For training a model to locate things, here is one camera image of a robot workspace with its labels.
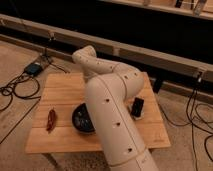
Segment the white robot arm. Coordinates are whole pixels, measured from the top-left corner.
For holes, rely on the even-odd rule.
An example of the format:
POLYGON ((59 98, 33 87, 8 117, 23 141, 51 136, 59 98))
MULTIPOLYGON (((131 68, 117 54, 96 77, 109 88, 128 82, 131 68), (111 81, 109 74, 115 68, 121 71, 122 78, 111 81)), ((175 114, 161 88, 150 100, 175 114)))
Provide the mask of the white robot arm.
POLYGON ((83 69, 86 107, 110 170, 159 171, 125 106, 142 90, 142 72, 98 58, 92 46, 75 51, 72 59, 83 69))

